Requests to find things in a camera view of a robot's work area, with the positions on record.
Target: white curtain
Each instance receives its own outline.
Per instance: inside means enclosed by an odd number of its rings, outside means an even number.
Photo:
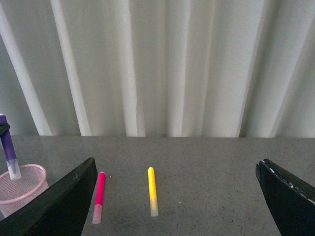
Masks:
[[[315,137],[315,0],[0,0],[13,134]]]

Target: pen holder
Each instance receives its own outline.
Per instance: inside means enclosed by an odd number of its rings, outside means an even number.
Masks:
[[[11,180],[9,171],[0,176],[0,210],[13,214],[48,188],[46,170],[39,165],[20,166],[21,178]]]

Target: wire mesh cup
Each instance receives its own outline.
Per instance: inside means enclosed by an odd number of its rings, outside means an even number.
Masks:
[[[11,180],[9,171],[0,176],[0,210],[5,217],[13,214],[48,188],[44,167],[20,166],[21,178]]]

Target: pink marker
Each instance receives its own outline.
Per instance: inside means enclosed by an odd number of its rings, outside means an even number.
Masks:
[[[93,215],[93,221],[92,221],[92,223],[95,225],[100,223],[100,218],[102,216],[105,181],[106,181],[106,174],[104,172],[99,173],[95,207],[94,207],[94,215]]]

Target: gray countertop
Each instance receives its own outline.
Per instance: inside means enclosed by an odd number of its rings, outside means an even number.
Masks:
[[[47,170],[52,185],[88,157],[106,172],[102,221],[94,235],[279,236],[255,177],[268,158],[315,186],[315,139],[15,136],[20,165]],[[147,169],[156,172],[159,216],[150,216]],[[0,173],[5,172],[3,150]]]

